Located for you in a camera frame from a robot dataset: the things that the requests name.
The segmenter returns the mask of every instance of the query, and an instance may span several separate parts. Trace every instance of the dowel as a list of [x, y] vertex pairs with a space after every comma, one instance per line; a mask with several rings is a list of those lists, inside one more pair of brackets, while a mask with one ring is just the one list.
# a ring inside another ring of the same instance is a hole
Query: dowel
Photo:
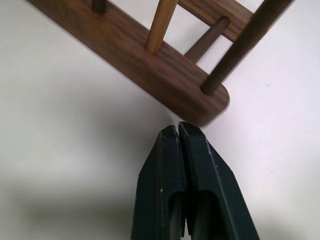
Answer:
[[184, 56], [192, 62], [197, 63], [218, 37], [226, 30], [229, 24], [230, 19], [228, 17], [220, 17]]
[[204, 94], [211, 96], [214, 93], [219, 84], [260, 41], [270, 26], [292, 1], [293, 0], [264, 0], [241, 35], [202, 84], [201, 90]]
[[178, 0], [160, 0], [146, 42], [146, 51], [156, 54], [161, 47]]
[[92, 0], [92, 10], [98, 14], [107, 12], [107, 0]]

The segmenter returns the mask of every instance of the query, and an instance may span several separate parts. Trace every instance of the wood grain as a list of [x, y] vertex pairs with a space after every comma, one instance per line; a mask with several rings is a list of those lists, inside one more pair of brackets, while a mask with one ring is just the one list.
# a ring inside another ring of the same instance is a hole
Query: wood grain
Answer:
[[227, 107], [224, 86], [204, 95], [200, 85], [208, 75], [166, 43], [148, 54], [149, 31], [110, 2], [104, 15], [89, 0], [29, 2], [185, 121], [203, 126]]
[[146, 42], [145, 49], [148, 53], [156, 54], [159, 52], [177, 4], [178, 0], [159, 0]]
[[228, 17], [230, 25], [222, 35], [232, 42], [235, 42], [253, 15], [235, 0], [179, 0], [178, 4], [209, 26], [222, 16]]
[[245, 55], [261, 40], [270, 26], [286, 10], [293, 0], [264, 0], [254, 13], [244, 31], [216, 65], [201, 86], [204, 94], [211, 95], [232, 72]]
[[98, 14], [107, 12], [107, 0], [92, 0], [92, 10]]
[[227, 16], [220, 17], [184, 56], [193, 63], [197, 63], [218, 37], [226, 30], [229, 24], [230, 20]]

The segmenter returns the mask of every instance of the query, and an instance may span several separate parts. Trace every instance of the dark wooden rod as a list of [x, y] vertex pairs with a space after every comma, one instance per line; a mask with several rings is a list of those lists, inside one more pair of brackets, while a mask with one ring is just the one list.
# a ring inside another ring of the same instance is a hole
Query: dark wooden rod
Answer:
[[92, 0], [92, 10], [98, 14], [107, 12], [107, 0]]
[[159, 0], [145, 49], [149, 54], [159, 52], [178, 0]]
[[197, 63], [218, 37], [227, 29], [229, 24], [230, 19], [227, 16], [220, 17], [184, 56], [192, 62]]
[[293, 0], [264, 0], [241, 35], [202, 84], [201, 91], [204, 94], [211, 96], [214, 93], [219, 84], [260, 41], [270, 26], [292, 1]]

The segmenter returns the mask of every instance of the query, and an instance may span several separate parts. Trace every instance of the wooden spindle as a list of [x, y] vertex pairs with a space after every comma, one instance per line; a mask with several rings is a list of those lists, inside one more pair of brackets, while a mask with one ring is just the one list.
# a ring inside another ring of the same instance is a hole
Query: wooden spindle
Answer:
[[145, 47], [149, 54], [159, 52], [177, 4], [178, 0], [159, 1]]
[[211, 96], [214, 93], [219, 84], [267, 33], [270, 26], [292, 1], [264, 0], [241, 35], [202, 84], [201, 90], [204, 94]]
[[184, 55], [192, 62], [196, 63], [211, 47], [211, 45], [218, 39], [218, 37], [224, 33], [226, 28], [230, 24], [230, 19], [226, 16], [222, 16], [216, 21], [216, 23], [209, 28], [208, 31], [186, 52]]
[[92, 10], [98, 14], [107, 12], [107, 0], [92, 0]]

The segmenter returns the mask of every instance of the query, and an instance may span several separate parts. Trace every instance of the white surface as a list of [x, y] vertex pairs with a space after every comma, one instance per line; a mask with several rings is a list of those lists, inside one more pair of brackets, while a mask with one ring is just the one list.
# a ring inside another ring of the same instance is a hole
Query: white surface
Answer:
[[[149, 28], [157, 0], [137, 1], [114, 2]], [[293, 4], [203, 129], [262, 240], [320, 236], [319, 9]], [[184, 53], [207, 29], [177, 7], [165, 40]], [[0, 30], [1, 239], [130, 239], [138, 173], [176, 117], [25, 1], [0, 2]], [[219, 38], [199, 65], [210, 72], [229, 45]]]

